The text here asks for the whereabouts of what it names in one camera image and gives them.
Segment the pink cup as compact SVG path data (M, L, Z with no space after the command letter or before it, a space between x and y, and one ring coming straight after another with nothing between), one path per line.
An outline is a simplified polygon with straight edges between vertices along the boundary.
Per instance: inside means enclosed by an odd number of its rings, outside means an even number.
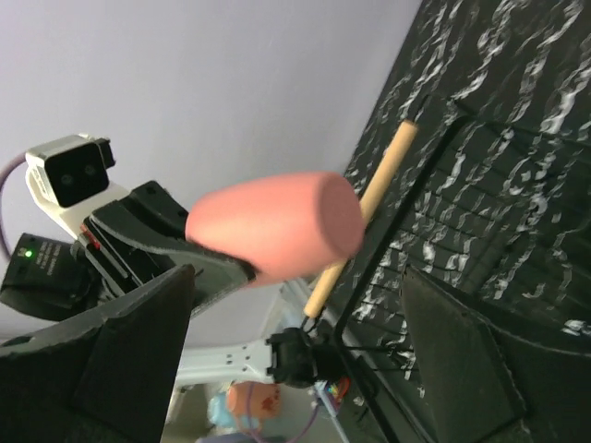
M333 172L279 174L203 196L186 238L251 264L257 286L315 274L353 256L365 222L355 190Z

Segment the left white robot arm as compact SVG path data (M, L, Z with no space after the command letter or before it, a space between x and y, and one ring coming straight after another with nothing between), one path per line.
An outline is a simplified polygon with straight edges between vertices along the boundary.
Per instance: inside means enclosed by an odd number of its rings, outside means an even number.
M1 301L48 327L2 345L1 390L171 391L190 318L255 277L250 264L189 243L186 220L150 181L84 210L71 243L20 236Z

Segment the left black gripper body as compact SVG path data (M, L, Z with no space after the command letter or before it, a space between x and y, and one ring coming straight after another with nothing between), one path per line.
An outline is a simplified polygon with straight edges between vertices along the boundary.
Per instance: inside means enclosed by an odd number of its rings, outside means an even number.
M157 250L184 239L183 216L114 216L100 222L86 216L69 224L91 266L115 296L139 288L176 266L170 253Z

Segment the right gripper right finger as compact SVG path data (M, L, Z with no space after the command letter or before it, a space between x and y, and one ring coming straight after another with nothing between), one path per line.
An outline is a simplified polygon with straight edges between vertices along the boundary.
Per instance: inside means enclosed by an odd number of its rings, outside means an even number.
M401 302L439 441L589 441L588 338L412 267Z

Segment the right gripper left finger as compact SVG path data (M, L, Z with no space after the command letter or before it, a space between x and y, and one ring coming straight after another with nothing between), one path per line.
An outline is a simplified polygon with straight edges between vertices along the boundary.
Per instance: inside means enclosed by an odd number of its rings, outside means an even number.
M193 268L1 346L4 442L158 442L192 309Z

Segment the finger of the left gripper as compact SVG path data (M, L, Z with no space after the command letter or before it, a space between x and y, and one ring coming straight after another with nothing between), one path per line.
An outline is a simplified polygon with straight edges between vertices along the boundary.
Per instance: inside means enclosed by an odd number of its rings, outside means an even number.
M149 181L130 191L125 206L157 233L185 239L188 212L158 182Z
M125 206L124 200L117 200L95 210L90 216L107 222L109 217L135 215ZM170 253L175 267L189 265L193 268L193 315L246 286L255 277L254 268L246 261L192 244L186 238L169 245L159 244L156 249Z

